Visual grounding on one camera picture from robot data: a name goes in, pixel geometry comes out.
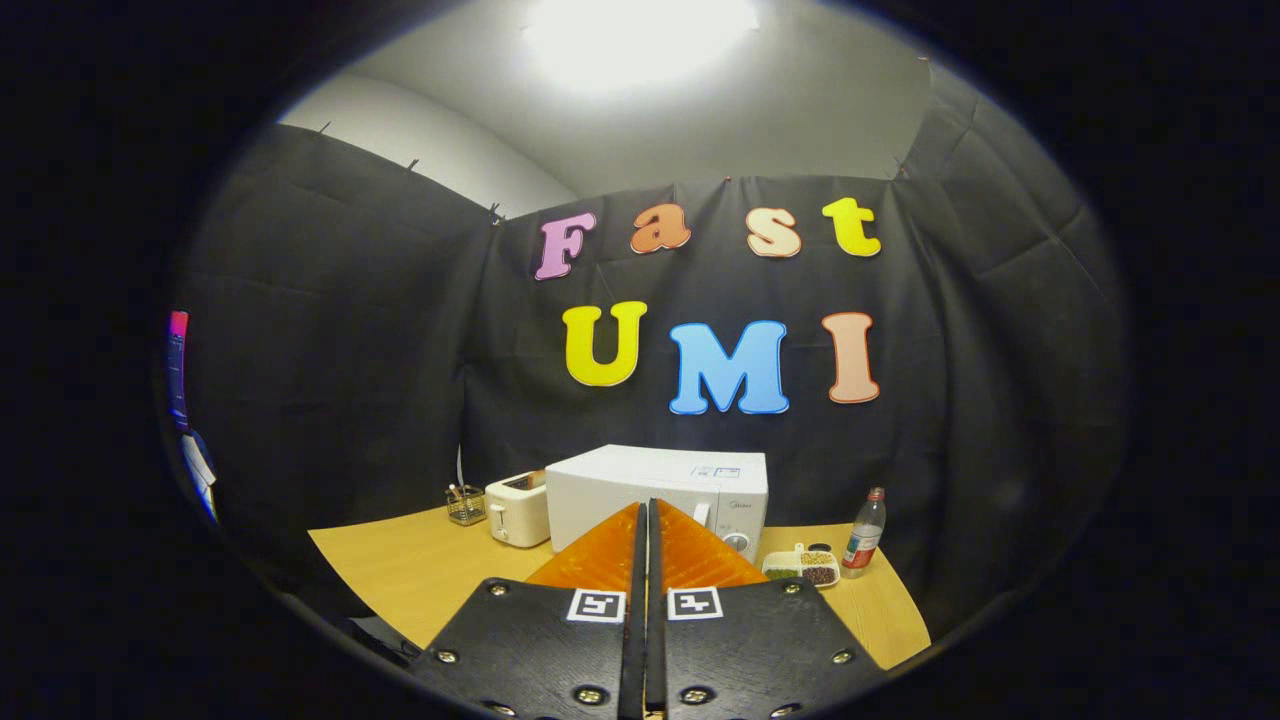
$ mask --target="pen holder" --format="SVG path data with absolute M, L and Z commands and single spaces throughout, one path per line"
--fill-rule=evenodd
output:
M 484 520 L 484 491 L 471 486 L 462 486 L 458 488 L 462 497 L 454 497 L 452 492 L 444 493 L 444 501 L 448 506 L 449 520 L 460 525 L 475 525 L 480 520 Z

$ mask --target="water bottle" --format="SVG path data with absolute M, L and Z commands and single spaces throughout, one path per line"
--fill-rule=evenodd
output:
M 858 578 L 867 570 L 867 564 L 876 555 L 879 537 L 884 533 L 884 488 L 872 488 L 867 503 L 854 518 L 854 532 L 849 536 L 849 547 L 840 559 L 840 577 Z

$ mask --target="ceiling light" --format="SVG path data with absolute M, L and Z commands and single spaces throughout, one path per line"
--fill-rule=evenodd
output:
M 692 70 L 758 27 L 744 0 L 544 0 L 525 38 L 557 81 L 605 88 Z

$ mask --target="table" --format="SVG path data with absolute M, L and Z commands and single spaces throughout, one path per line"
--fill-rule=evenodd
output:
M 851 529 L 851 523 L 764 528 L 756 560 L 797 542 L 840 550 Z M 456 525 L 444 507 L 310 534 L 365 605 L 419 647 L 430 644 L 481 580 L 524 580 L 554 555 L 550 541 L 517 548 L 493 539 L 486 520 Z M 819 592 L 881 667 L 929 647 L 924 620 L 883 551 L 863 577 Z

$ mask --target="white microwave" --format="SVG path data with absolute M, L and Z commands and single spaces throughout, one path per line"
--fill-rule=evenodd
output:
M 547 466 L 552 550 L 632 502 L 662 498 L 755 562 L 769 483 L 762 452 L 607 445 Z

